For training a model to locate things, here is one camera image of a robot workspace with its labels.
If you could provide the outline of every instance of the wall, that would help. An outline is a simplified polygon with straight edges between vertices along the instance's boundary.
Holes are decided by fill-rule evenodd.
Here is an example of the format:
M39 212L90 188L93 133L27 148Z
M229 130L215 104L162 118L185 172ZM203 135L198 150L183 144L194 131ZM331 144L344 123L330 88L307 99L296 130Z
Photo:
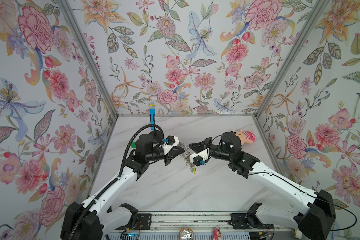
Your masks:
M120 114L253 113L313 0L71 1Z
M357 215L329 238L360 239L360 0L328 4L260 123L287 177Z
M115 122L53 1L0 0L0 239L59 239Z

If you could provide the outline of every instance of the wallpaper panel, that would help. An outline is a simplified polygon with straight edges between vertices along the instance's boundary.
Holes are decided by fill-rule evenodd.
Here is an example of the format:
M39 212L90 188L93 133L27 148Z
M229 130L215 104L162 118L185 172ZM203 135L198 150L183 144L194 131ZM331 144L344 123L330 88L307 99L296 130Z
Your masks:
M360 0L333 0L260 118L279 167L332 194L357 224L329 239L360 240ZM353 224L336 208L335 229Z
M253 113L313 0L70 1L118 113Z
M0 0L0 240L60 239L115 122L60 13Z

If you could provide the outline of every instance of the robotic arm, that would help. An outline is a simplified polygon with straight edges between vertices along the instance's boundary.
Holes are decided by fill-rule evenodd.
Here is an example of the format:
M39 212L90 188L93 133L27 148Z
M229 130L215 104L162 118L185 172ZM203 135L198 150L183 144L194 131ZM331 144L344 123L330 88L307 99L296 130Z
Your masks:
M325 240L336 219L332 196L305 188L270 169L256 157L241 150L240 139L233 132L221 135L219 145L212 138L192 143L198 153L190 156L196 166L206 164L211 157L229 161L228 167L239 175L260 183L292 205L289 209L255 203L245 219L250 227L259 224L278 224L299 229L312 240Z
M133 139L134 137L128 144L125 155ZM154 134L141 134L136 141L136 149L132 150L125 161L123 159L123 169L120 171L122 174L115 175L101 190L84 200L82 204L73 202L69 205L60 234L62 240L100 240L116 228L130 229L136 225L136 208L122 204L119 208L109 211L111 205L125 189L144 174L149 162L163 159L167 166L172 159L184 152L182 147L177 146L178 137L168 136L154 146L155 139L158 137L154 137Z

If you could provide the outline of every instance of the white marble table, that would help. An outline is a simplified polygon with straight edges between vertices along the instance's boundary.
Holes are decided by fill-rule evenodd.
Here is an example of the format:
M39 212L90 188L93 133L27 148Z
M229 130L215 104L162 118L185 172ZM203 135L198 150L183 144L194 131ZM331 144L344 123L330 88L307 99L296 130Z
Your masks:
M140 127L148 123L148 116L118 118L92 193L119 172L127 143ZM187 145L233 129L253 129L256 141L245 144L242 149L273 169L251 117L157 116L156 124L162 127L165 137L177 136ZM163 161L150 165L114 207L126 202L139 211L237 211L247 210L255 201L264 199L278 199L278 196L235 174L226 161L211 159L206 166L197 167L196 174L193 174L184 159L178 156L169 166L165 166Z

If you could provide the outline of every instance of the plush toy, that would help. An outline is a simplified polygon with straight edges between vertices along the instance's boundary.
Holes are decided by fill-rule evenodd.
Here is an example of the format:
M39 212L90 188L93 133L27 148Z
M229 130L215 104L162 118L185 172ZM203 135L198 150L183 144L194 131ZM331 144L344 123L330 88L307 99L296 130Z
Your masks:
M240 138L241 145L245 143L253 143L256 139L255 135L253 134L253 130L251 131L244 131L240 129L239 131L233 130L233 132Z
M215 230L213 231L213 238L212 240L221 240L221 232L220 232L220 228L216 227Z

